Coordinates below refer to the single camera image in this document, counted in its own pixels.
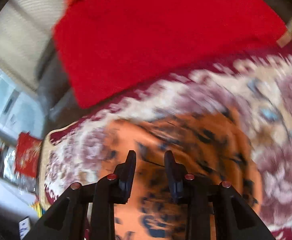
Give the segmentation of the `orange black floral garment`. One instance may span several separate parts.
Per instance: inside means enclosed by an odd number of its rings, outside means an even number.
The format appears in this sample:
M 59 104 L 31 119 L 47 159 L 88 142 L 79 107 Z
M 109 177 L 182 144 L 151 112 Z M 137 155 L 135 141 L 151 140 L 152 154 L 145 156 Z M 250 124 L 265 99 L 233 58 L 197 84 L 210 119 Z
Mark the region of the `orange black floral garment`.
M 131 196 L 114 208 L 116 239 L 184 239 L 187 208 L 171 199 L 165 152 L 213 184 L 229 181 L 255 212 L 263 198 L 261 175 L 235 108 L 214 113 L 170 115 L 154 121 L 117 119 L 104 130 L 100 176 L 136 153 Z

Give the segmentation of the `red gift box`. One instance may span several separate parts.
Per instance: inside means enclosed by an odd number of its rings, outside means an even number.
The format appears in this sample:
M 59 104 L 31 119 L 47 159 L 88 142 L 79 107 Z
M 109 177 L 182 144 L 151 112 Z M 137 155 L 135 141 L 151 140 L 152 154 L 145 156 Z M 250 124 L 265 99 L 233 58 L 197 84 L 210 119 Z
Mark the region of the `red gift box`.
M 29 133 L 20 133 L 17 140 L 15 172 L 36 178 L 42 140 L 32 137 Z

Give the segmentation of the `floral plush sofa cover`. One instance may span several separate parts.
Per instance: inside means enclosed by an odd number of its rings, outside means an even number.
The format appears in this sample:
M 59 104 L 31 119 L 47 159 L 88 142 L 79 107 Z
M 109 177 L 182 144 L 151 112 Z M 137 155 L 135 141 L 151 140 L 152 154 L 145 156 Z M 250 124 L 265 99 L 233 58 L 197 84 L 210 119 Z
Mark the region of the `floral plush sofa cover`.
M 184 239 L 164 153 L 189 172 L 254 197 L 275 239 L 292 239 L 292 20 L 284 47 L 203 61 L 111 98 L 50 132 L 42 146 L 44 209 L 73 182 L 96 182 L 137 154 L 132 196 L 115 208 L 117 239 Z

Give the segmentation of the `beige dotted curtain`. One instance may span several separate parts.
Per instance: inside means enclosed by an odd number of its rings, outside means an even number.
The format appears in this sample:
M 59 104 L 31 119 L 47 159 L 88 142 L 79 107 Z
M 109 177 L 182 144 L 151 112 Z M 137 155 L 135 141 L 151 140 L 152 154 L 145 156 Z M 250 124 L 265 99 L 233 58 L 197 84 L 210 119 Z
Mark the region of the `beige dotted curtain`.
M 65 0 L 8 0 L 0 10 L 0 69 L 34 93 L 35 73 Z

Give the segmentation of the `red knit blanket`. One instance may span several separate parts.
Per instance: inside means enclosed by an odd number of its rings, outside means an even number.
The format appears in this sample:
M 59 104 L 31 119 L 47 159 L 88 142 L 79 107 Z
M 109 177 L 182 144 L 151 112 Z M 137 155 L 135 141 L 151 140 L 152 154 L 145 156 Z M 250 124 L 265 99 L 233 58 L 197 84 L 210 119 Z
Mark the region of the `red knit blanket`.
M 77 103 L 90 107 L 201 58 L 277 44 L 263 0 L 66 0 L 53 39 Z

